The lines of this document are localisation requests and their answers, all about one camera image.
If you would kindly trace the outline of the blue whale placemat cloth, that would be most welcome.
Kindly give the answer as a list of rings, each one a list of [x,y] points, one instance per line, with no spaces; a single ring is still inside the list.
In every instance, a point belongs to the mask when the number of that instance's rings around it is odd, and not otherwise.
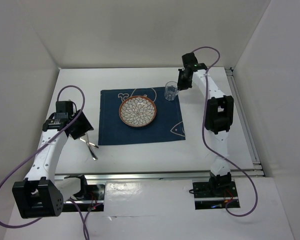
[[[121,103],[129,97],[144,96],[152,100],[157,112],[147,126],[132,127],[119,115]],[[186,139],[179,97],[168,101],[165,88],[112,89],[100,92],[98,144],[100,146],[148,144]]]

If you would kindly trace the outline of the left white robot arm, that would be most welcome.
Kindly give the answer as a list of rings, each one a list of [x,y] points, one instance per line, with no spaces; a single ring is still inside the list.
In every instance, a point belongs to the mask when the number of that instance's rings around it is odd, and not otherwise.
[[[87,197],[89,187],[83,176],[68,176],[55,181],[57,165],[69,138],[88,140],[93,130],[88,119],[79,113],[74,102],[57,101],[56,111],[42,126],[40,152],[23,181],[17,181],[12,193],[23,219],[57,217],[64,203],[74,196],[78,200]]]

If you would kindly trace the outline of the clear plastic cup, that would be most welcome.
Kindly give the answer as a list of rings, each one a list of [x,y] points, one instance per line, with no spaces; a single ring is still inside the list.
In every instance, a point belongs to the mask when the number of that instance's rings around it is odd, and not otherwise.
[[[175,81],[169,81],[165,84],[164,97],[167,101],[173,101],[178,95],[178,84]]]

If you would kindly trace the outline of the floral ceramic plate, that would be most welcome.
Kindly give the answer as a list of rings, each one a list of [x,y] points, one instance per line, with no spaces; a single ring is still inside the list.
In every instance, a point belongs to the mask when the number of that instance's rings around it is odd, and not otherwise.
[[[119,107],[119,117],[130,127],[141,128],[149,125],[157,115],[155,103],[146,96],[131,96]]]

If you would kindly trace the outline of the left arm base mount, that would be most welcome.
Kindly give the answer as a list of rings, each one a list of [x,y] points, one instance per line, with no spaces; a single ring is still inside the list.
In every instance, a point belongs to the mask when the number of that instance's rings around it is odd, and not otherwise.
[[[70,198],[74,200],[82,212],[103,212],[105,193],[105,182],[88,183],[86,179],[81,179],[79,192]]]

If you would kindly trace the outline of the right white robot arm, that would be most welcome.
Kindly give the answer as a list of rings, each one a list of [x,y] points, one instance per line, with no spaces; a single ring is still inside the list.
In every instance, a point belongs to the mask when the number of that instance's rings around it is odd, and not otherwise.
[[[208,67],[199,63],[193,52],[182,56],[183,68],[179,69],[177,89],[187,90],[195,84],[203,96],[204,120],[202,134],[208,136],[208,149],[215,154],[209,171],[207,190],[214,197],[220,197],[232,182],[228,155],[228,136],[233,124],[234,99],[226,95],[207,73]]]

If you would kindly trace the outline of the silver table knife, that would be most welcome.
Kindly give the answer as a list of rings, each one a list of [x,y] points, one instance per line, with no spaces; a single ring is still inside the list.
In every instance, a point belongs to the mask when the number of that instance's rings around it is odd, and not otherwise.
[[[85,144],[86,144],[86,142],[90,142],[88,133],[86,133],[84,136],[82,136],[82,137],[80,138],[80,140],[83,141]],[[98,160],[98,157],[97,157],[97,155],[96,155],[95,152],[94,152],[94,149],[96,149],[96,148],[94,148],[94,147],[87,147],[87,148],[88,148],[88,150],[89,150],[89,152],[90,152],[90,154],[91,154],[92,159],[93,159],[94,161],[97,161],[97,160]]]

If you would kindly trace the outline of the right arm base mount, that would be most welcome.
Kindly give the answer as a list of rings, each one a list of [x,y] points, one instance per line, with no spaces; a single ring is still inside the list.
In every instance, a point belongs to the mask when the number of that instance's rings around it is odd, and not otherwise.
[[[241,207],[237,186],[233,180],[228,186],[212,188],[208,178],[193,179],[188,192],[194,198],[195,210],[224,209],[226,204],[229,209]]]

